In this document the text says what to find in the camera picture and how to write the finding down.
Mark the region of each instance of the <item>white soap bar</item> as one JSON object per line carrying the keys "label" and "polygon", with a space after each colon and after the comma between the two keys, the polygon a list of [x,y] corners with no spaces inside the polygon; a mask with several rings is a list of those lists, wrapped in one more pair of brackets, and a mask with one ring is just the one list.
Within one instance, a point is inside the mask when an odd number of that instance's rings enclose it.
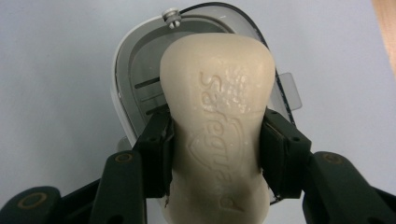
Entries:
{"label": "white soap bar", "polygon": [[240,35],[188,35],[161,60],[161,85],[175,122],[172,224],[259,224],[268,208],[259,135],[274,85],[274,60]]}

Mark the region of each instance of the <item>black plastic part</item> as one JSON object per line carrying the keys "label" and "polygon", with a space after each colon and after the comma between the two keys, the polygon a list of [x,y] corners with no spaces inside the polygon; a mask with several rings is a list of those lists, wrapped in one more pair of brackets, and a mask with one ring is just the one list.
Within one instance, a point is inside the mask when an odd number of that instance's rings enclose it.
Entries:
{"label": "black plastic part", "polygon": [[169,195],[172,181],[173,121],[169,112],[154,114],[134,149],[142,156],[146,198]]}
{"label": "black plastic part", "polygon": [[61,201],[53,187],[28,189],[9,200],[0,211],[0,223],[57,223],[56,210]]}
{"label": "black plastic part", "polygon": [[146,223],[142,161],[136,151],[107,159],[92,209],[91,224]]}
{"label": "black plastic part", "polygon": [[88,223],[100,179],[62,197],[63,224]]}
{"label": "black plastic part", "polygon": [[376,193],[381,197],[382,200],[388,205],[388,207],[395,213],[396,215],[396,196],[389,194],[381,189],[376,189]]}
{"label": "black plastic part", "polygon": [[303,205],[307,223],[396,223],[392,210],[346,158],[317,152],[307,172]]}
{"label": "black plastic part", "polygon": [[311,141],[279,113],[267,109],[260,136],[263,176],[278,199],[300,198]]}

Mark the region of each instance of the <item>transparent plastic shield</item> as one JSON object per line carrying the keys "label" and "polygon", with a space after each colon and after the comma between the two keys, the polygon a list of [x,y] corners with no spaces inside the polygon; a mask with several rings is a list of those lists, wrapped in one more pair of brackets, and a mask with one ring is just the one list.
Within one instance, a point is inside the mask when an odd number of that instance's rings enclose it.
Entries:
{"label": "transparent plastic shield", "polygon": [[[147,21],[124,37],[114,62],[113,100],[131,143],[145,129],[152,114],[168,110],[160,84],[160,61],[174,41],[200,33],[245,35],[266,43],[257,26],[241,10],[222,3],[201,4],[180,11],[171,29],[163,18]],[[278,75],[268,107],[293,123]],[[274,194],[271,203],[277,202]]]}

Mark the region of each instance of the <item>silver screw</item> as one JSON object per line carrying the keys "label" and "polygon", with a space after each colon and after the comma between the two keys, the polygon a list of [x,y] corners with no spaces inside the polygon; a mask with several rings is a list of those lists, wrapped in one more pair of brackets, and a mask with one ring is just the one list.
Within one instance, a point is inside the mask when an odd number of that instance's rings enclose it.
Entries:
{"label": "silver screw", "polygon": [[169,28],[175,29],[178,26],[180,26],[180,23],[181,23],[180,12],[175,7],[166,9],[163,12],[163,20],[166,22],[166,24],[169,26]]}

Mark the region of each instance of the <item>white background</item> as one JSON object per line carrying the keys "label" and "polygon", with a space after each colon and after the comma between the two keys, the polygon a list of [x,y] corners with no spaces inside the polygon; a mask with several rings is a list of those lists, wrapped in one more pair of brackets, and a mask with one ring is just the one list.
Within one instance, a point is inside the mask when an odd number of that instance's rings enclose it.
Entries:
{"label": "white background", "polygon": [[[110,98],[122,37],[169,7],[201,1],[0,0],[0,205],[34,186],[62,195],[97,179],[125,134]],[[313,151],[349,158],[396,194],[396,83],[371,1],[230,1],[259,26],[279,73],[294,75],[294,112]],[[150,223],[161,223],[149,202]],[[304,223],[301,201],[266,223]]]}

